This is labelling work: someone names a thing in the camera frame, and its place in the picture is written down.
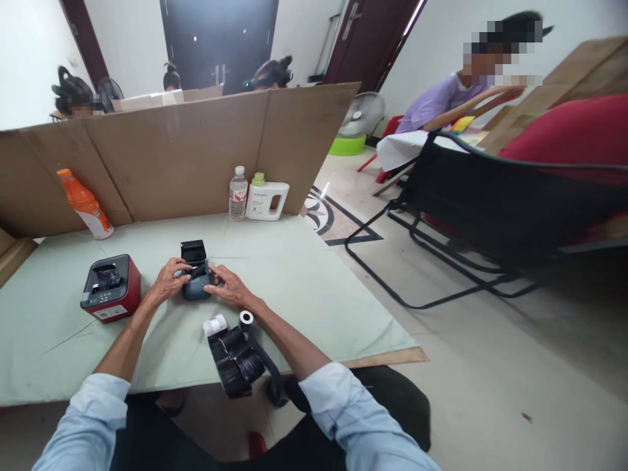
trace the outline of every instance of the black pants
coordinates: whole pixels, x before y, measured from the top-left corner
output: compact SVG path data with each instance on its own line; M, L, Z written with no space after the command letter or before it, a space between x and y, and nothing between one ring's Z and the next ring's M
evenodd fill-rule
M388 409L404 432L423 451L430 448L430 403L406 377L376 366L352 370L353 374ZM295 406L309 412L309 404L296 380L286 392ZM214 460L143 394L128 396L127 423L116 436L112 471L123 470L344 470L345 452L321 432L310 415L259 458L223 463Z

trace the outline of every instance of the plastic bottle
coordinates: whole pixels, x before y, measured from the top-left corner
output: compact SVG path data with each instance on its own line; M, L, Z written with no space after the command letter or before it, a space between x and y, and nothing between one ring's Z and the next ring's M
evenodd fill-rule
M81 185L77 178L72 175L70 169L61 169L57 171L57 175L59 175L65 187L68 203L74 208L83 222L87 224L94 237L102 240L111 236L114 228L103 213L103 210L100 209L94 194Z
M286 202L290 185L287 183L267 182L263 172L258 172L251 181L247 218L258 220L277 220ZM277 208L270 209L275 196L279 196Z
M249 183L244 176L243 166L237 166L235 170L235 177L229 184L229 217L231 220L243 220L247 209Z

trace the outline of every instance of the table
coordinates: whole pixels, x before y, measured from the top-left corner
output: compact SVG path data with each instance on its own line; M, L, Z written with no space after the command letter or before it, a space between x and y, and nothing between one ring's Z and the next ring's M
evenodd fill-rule
M460 137L462 139L466 138L465 140L469 140L469 143L475 145L475 143L481 141L481 138L483 138L486 133L484 133L479 139L477 139L480 134L481 131L470 130L463 133ZM414 160L421 152L423 145L426 143L427 136L427 131L419 130L401 134L390 134L384 137L377 144L377 159L381 164L382 170L394 170ZM466 152L466 150L464 150L462 147L458 146L455 142L445 137L437 137L435 142L441 147ZM388 190L388 188L395 185L397 181L401 179L401 177L403 177L404 175L409 173L410 170L412 170L413 166L414 165L408 166L403 171L397 173L381 188L378 188L373 193L373 196L379 196L380 194L384 193L384 191Z
M416 341L299 216L277 222L228 215L159 220L116 228L104 241L75 232L46 238L0 289L0 406L67 400L96 367L127 319L101 324L79 300L96 260L128 253L143 294L180 242L202 239L224 264L335 361L350 366L426 360ZM144 340L133 393L219 382L203 321L238 312L216 298L164 303ZM260 343L289 366L265 333Z

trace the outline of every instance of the green cap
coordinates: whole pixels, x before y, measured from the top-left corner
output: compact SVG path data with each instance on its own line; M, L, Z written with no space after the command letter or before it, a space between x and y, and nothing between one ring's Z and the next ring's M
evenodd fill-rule
M264 186L266 181L264 180L264 172L257 172L251 181L253 186Z

